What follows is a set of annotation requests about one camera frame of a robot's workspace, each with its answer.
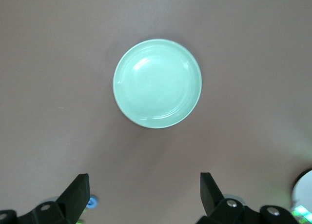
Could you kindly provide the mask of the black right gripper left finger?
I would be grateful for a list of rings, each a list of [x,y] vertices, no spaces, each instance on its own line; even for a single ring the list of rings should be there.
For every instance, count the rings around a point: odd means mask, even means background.
[[[90,199],[89,175],[79,174],[55,201],[37,205],[18,216],[15,210],[0,212],[2,224],[75,224]]]

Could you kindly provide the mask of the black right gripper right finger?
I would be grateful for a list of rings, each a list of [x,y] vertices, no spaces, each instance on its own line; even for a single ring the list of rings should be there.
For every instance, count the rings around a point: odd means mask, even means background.
[[[200,173],[200,197],[206,212],[198,224],[296,224],[286,209],[265,205],[258,212],[237,199],[225,198],[211,173]]]

